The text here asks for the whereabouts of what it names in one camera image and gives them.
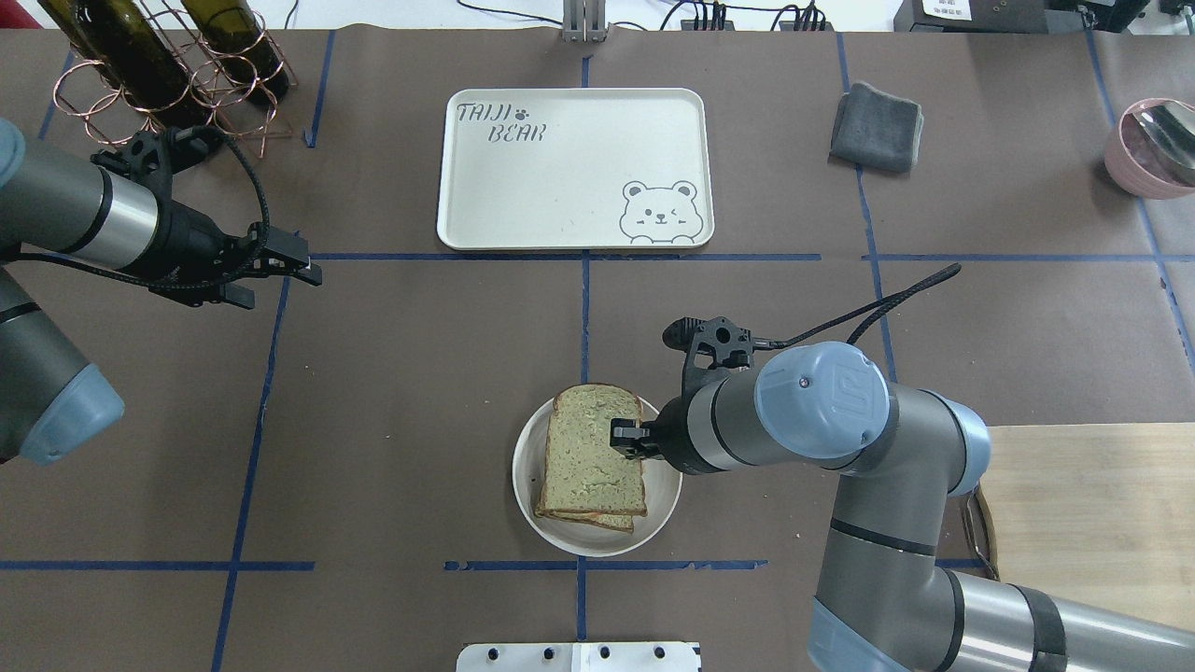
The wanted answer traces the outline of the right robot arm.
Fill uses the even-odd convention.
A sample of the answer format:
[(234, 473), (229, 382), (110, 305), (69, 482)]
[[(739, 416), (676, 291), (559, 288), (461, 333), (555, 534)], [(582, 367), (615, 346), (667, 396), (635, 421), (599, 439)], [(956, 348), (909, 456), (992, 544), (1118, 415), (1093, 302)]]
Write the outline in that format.
[(1191, 633), (937, 564), (945, 506), (978, 489), (989, 429), (888, 381), (845, 342), (698, 342), (709, 369), (652, 421), (605, 430), (629, 459), (688, 475), (804, 462), (839, 476), (808, 650), (822, 671), (1190, 671)]

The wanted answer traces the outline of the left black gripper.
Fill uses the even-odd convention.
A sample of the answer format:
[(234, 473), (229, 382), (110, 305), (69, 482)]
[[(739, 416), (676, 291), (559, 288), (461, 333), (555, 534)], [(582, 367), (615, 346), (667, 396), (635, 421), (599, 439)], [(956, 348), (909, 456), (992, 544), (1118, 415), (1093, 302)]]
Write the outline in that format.
[(168, 204), (167, 230), (163, 250), (155, 253), (167, 271), (152, 292), (171, 301), (227, 303), (253, 310), (255, 292), (235, 285), (244, 264), (250, 264), (249, 277), (286, 276), (312, 287), (323, 285), (323, 269), (311, 259), (310, 243), (302, 236), (265, 232), (253, 244), (253, 230), (229, 236), (210, 216), (182, 203)]

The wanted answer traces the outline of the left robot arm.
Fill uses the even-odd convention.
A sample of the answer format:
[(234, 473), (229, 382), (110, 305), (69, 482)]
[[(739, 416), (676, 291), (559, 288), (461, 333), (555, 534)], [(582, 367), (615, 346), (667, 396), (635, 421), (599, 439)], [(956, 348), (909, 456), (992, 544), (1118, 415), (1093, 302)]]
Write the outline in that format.
[[(257, 214), (243, 234), (180, 203), (176, 176), (225, 147), (252, 188)], [(55, 310), (99, 317), (117, 291), (140, 288), (197, 308), (252, 308), (245, 281), (323, 282), (310, 244), (278, 230), (264, 187), (229, 133), (214, 126), (137, 132), (84, 158), (4, 120), (4, 463), (51, 465), (125, 413), (120, 391), (57, 324)]]

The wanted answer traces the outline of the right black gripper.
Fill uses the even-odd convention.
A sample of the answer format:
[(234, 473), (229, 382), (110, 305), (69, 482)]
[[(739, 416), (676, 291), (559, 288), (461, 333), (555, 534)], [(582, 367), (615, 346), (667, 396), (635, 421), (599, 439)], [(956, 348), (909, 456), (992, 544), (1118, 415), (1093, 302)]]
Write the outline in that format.
[(695, 472), (695, 446), (688, 429), (690, 399), (678, 397), (652, 421), (611, 420), (611, 448), (631, 460), (667, 462), (679, 472)]

